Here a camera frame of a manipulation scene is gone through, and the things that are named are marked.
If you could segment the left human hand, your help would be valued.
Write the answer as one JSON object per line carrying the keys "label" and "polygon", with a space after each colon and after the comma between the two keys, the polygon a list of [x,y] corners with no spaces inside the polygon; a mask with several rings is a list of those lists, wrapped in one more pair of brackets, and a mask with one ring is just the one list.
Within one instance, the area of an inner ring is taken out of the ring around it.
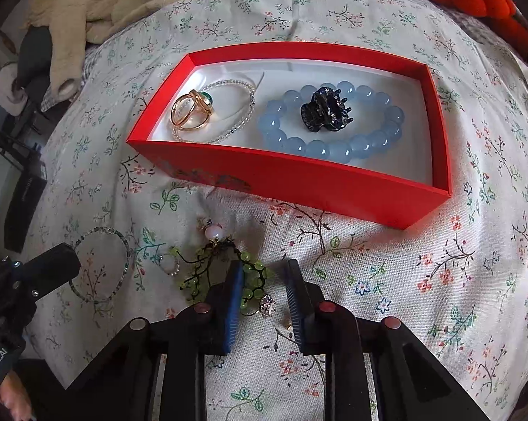
{"label": "left human hand", "polygon": [[29,421],[33,410],[31,401],[20,377],[9,372],[0,385],[0,400],[15,421]]}

